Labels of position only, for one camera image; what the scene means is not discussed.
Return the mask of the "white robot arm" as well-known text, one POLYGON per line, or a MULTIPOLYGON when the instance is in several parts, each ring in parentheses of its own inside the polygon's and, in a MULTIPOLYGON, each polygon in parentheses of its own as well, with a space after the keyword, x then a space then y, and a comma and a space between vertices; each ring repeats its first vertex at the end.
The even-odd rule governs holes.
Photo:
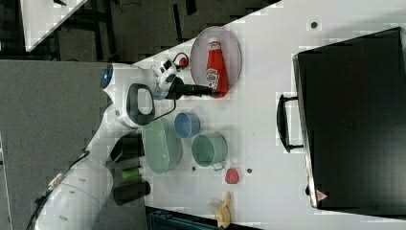
POLYGON ((106 162, 126 134, 161 118, 157 101, 183 96, 211 96, 206 85, 185 84, 177 77, 181 67, 168 59, 158 67, 110 63, 101 76, 101 89, 112 104, 81 156, 60 172, 39 197, 26 230, 91 230, 108 199, 113 176, 106 162))

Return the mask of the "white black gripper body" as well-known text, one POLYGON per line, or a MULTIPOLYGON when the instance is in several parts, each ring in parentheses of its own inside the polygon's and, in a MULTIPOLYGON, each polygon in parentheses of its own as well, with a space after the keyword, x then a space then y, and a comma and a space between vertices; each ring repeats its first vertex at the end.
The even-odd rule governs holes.
POLYGON ((153 94, 155 100, 179 100, 181 94, 176 91, 176 87, 182 80, 176 76, 177 68, 174 62, 168 58, 160 65, 152 68, 156 77, 156 88, 153 94))

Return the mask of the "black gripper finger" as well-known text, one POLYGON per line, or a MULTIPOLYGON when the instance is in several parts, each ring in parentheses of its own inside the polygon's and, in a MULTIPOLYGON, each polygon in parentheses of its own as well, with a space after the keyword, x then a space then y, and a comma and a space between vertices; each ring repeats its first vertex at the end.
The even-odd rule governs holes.
POLYGON ((183 85, 183 94, 186 96, 211 96, 212 93, 213 89, 208 86, 196 84, 183 85))

